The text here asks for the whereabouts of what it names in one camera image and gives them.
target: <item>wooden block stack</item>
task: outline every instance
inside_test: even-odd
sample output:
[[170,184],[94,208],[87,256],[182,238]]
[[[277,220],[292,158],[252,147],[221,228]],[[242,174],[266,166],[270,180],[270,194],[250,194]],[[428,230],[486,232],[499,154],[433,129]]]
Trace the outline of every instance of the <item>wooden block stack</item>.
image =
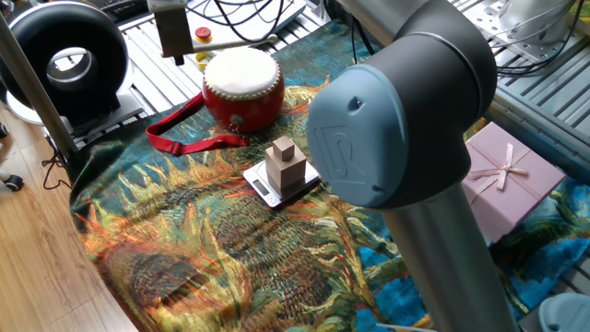
[[303,152],[287,136],[273,141],[273,146],[265,151],[268,183],[281,197],[286,197],[305,184],[305,165]]

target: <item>red button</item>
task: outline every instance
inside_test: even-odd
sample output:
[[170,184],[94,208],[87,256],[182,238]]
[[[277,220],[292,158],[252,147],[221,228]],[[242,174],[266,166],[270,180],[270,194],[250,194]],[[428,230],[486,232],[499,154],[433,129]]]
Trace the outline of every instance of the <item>red button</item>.
[[195,31],[195,34],[197,38],[206,40],[207,38],[211,37],[211,30],[206,27],[201,27]]

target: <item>caster wheel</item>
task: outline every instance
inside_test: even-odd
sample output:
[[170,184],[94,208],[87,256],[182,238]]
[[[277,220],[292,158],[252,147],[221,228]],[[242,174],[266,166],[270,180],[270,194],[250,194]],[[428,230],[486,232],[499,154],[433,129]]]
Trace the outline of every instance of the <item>caster wheel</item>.
[[10,175],[8,180],[4,181],[4,183],[12,191],[18,191],[22,189],[23,185],[25,185],[25,183],[22,181],[22,178],[16,175]]
[[0,138],[4,138],[6,136],[8,136],[8,129],[5,125],[0,124]]

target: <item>wooden floor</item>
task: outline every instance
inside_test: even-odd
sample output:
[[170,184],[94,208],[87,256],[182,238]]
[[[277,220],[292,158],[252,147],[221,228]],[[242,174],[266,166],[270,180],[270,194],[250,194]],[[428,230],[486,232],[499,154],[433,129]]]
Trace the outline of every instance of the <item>wooden floor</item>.
[[[0,332],[136,331],[87,259],[69,214],[69,189],[43,190],[41,160],[53,152],[38,126],[0,102],[10,135],[2,168],[21,176],[17,193],[0,190]],[[66,179],[54,168],[49,185]]]

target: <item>red drum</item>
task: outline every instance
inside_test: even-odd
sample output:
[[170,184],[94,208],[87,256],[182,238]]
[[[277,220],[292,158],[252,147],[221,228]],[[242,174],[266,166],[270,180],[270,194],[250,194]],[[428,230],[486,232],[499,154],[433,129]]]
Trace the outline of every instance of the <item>red drum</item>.
[[277,119],[285,81],[277,61],[267,53],[231,49],[216,55],[207,65],[203,97],[218,123],[232,131],[251,132]]

